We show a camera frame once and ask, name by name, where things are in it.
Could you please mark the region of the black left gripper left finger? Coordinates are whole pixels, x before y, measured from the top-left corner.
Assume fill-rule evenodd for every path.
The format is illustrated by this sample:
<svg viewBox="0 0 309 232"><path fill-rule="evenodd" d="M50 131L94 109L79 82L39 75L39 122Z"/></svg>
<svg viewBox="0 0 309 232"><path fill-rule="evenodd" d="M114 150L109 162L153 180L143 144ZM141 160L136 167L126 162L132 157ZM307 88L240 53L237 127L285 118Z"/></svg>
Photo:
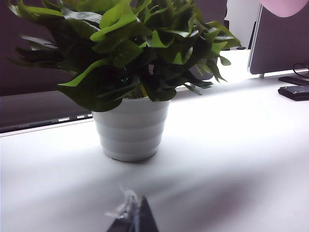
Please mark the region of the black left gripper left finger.
<svg viewBox="0 0 309 232"><path fill-rule="evenodd" d="M139 198L137 194L120 186L123 201L112 211L105 213L113 219L108 232L138 232L139 231Z"/></svg>

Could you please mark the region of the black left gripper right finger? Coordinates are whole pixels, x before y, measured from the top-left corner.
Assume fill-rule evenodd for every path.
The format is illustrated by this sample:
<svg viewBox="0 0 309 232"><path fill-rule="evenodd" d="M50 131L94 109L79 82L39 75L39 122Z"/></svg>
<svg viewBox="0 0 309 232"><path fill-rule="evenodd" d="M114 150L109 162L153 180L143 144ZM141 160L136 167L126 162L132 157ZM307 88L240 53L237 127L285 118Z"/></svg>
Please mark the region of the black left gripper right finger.
<svg viewBox="0 0 309 232"><path fill-rule="evenodd" d="M147 198L142 196L139 208L139 232L159 232Z"/></svg>

